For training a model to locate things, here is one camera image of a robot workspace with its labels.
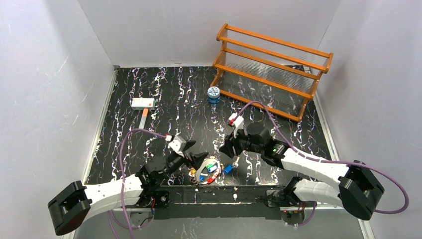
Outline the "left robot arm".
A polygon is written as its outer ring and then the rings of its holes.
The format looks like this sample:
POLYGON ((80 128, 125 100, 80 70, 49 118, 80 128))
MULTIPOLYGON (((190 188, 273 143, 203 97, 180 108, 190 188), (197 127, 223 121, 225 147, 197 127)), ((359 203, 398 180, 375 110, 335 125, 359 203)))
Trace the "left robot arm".
POLYGON ((84 185, 80 180, 70 183, 47 204, 55 234, 66 235, 106 211, 149 201, 182 165, 195 169, 201 166, 208 152, 188 152, 195 143, 194 140, 172 143, 167 157, 146 163, 124 179, 96 185, 84 185))

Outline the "metal key organizer red handle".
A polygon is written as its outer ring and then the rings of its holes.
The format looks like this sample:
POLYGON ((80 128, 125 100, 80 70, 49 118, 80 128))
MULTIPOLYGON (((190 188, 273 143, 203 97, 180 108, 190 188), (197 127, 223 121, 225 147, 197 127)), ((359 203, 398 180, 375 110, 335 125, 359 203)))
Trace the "metal key organizer red handle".
POLYGON ((191 182, 196 185, 209 185, 213 183, 222 173, 223 168, 220 161, 211 156, 206 158, 198 169, 192 168, 189 171, 191 182))

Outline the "blue key tag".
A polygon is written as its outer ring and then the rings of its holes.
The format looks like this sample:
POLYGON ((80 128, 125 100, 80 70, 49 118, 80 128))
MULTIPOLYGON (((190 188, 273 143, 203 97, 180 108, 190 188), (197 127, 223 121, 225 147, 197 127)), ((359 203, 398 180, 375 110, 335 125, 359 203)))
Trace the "blue key tag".
POLYGON ((233 166, 232 165, 227 165, 225 168, 224 168, 224 174, 229 174, 231 171, 233 170, 233 166))

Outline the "silver key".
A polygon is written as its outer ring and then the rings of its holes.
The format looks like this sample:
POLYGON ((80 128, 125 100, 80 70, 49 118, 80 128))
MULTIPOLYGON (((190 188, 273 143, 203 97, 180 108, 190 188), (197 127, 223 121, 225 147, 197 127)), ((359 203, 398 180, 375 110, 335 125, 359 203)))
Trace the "silver key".
POLYGON ((237 168, 239 166, 238 162, 239 162, 240 157, 237 157, 236 160, 232 163, 232 166, 234 168, 237 168))

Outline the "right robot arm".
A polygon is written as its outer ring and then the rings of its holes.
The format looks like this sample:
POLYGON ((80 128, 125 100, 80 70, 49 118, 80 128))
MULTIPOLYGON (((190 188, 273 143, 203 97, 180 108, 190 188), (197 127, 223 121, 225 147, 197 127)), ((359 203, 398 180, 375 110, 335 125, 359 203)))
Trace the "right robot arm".
POLYGON ((244 151, 254 152, 270 166, 312 177, 293 177, 280 192, 283 204, 321 202, 344 208, 361 220, 370 220, 385 189, 364 163, 336 164, 324 158, 294 149, 273 138, 263 124, 254 122, 246 130, 238 129, 224 138, 219 148, 230 158, 244 151))

